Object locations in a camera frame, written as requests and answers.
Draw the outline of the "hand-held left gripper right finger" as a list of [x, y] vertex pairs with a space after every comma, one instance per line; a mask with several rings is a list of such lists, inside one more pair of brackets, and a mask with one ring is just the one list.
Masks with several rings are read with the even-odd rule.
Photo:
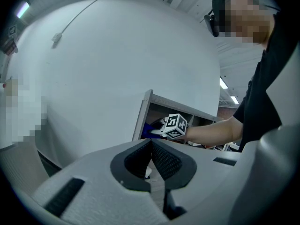
[[228, 176], [241, 154], [152, 139], [152, 161], [165, 182], [163, 212], [172, 220], [195, 208]]

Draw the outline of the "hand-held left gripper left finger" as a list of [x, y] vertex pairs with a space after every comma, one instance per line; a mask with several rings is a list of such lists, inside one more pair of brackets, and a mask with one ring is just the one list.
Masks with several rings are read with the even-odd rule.
[[87, 154], [46, 180], [33, 199], [54, 225], [165, 223], [145, 180], [151, 149], [143, 139]]

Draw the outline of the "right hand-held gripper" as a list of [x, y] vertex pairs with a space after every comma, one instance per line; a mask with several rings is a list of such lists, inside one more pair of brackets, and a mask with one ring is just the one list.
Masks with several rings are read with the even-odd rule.
[[181, 114], [176, 113], [159, 119], [151, 127], [152, 129], [149, 130], [151, 134], [175, 140], [186, 134], [188, 123]]

